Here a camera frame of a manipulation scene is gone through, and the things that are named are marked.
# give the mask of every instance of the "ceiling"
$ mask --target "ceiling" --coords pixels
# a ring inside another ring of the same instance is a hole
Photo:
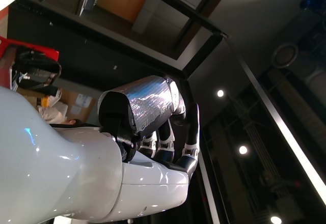
[[[200,0],[182,1],[192,7],[196,7],[200,2]],[[252,71],[255,74],[260,74],[270,66],[266,50],[286,24],[298,16],[300,1],[222,0],[209,19],[232,37]],[[135,39],[128,38],[87,19],[69,15],[61,8],[56,8],[47,2],[42,5],[180,70],[185,67],[210,36],[209,31],[201,28],[181,56],[175,60]],[[141,16],[142,12],[145,13],[145,18]],[[160,42],[172,44],[187,20],[187,17],[160,0],[146,0],[132,30],[154,35],[160,38]],[[139,26],[136,26],[137,22],[142,24],[142,28],[139,29]],[[248,86],[249,81],[226,44],[222,42],[192,74],[189,83],[194,98],[200,106],[202,123],[205,124],[227,104],[227,98],[217,99],[215,93],[218,89],[223,89],[232,99]]]
[[[300,13],[300,1],[222,0],[209,19],[231,36],[253,73],[258,75],[270,66],[268,47],[286,24]],[[200,30],[191,42],[191,48],[196,49],[208,36],[208,31]],[[203,124],[228,102],[226,97],[218,99],[218,89],[223,89],[232,99],[249,84],[225,42],[220,43],[197,68],[189,82],[200,106]]]

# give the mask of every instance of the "black metal frame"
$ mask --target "black metal frame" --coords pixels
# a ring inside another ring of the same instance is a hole
[[[180,82],[181,92],[185,99],[186,106],[190,103],[193,103],[194,99],[192,96],[192,92],[188,83],[188,78],[193,74],[193,72],[204,62],[204,60],[209,56],[209,54],[218,46],[218,44],[222,41],[224,37],[228,37],[227,34],[222,32],[219,28],[217,28],[211,21],[209,21],[206,17],[203,17],[200,13],[198,13],[195,9],[191,8],[181,0],[162,0],[163,2],[167,3],[174,9],[178,10],[182,14],[189,17],[194,22],[197,22],[202,27],[208,29],[212,32],[212,35],[209,39],[204,43],[204,45],[198,50],[198,52],[193,56],[193,58],[189,61],[189,63],[184,67],[183,70],[176,69],[175,67],[163,63],[147,54],[144,54],[136,49],[131,48],[111,37],[108,37],[102,33],[99,33],[90,27],[84,26],[66,16],[60,15],[48,8],[45,8],[39,4],[34,3],[30,0],[17,0],[15,4],[25,9],[26,11],[38,15],[42,18],[46,18],[50,20],[53,24],[62,26],[72,32],[78,33],[85,38],[92,40],[98,44],[103,46],[109,46],[110,48],[127,54],[140,63],[151,67],[165,75],[169,75],[175,77]],[[210,159],[208,148],[205,145],[201,146],[201,152],[203,158]],[[210,160],[206,160],[205,164],[208,172],[208,175],[215,175],[212,167],[212,163]],[[227,218],[223,203],[220,203],[219,200],[222,199],[221,191],[219,185],[216,181],[209,179],[210,185],[212,188],[216,189],[214,191],[214,199],[216,202],[216,207],[218,209],[218,214],[220,218],[222,218],[224,223],[227,223]]]
[[[217,28],[214,23],[209,19],[202,16],[195,9],[185,4],[181,0],[162,0],[166,4],[170,5],[172,8],[178,10],[180,13],[189,17],[192,21],[197,22],[202,27],[208,29],[212,32],[212,35],[204,43],[204,45],[198,50],[194,57],[189,61],[189,63],[183,68],[182,72],[184,77],[188,79],[191,74],[204,62],[208,55],[219,45],[223,37],[228,37],[228,35]]]

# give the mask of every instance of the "ceiling light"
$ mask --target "ceiling light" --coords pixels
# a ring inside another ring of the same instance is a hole
[[[218,95],[218,97],[223,97],[223,95],[224,95],[223,90],[218,90],[217,95]]]
[[[277,217],[277,216],[272,216],[272,217],[270,218],[270,221],[271,221],[273,224],[281,224],[281,223],[282,223],[282,220],[281,220],[279,217]]]
[[[245,146],[241,146],[239,148],[240,154],[246,154],[248,152],[248,149]]]

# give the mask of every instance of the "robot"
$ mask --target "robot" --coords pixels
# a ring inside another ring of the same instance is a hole
[[[149,76],[103,93],[100,128],[50,126],[4,87],[0,105],[0,223],[37,224],[60,215],[102,223],[186,200],[198,162],[199,109],[192,104],[186,112],[170,78]],[[173,117],[189,129],[175,163]]]

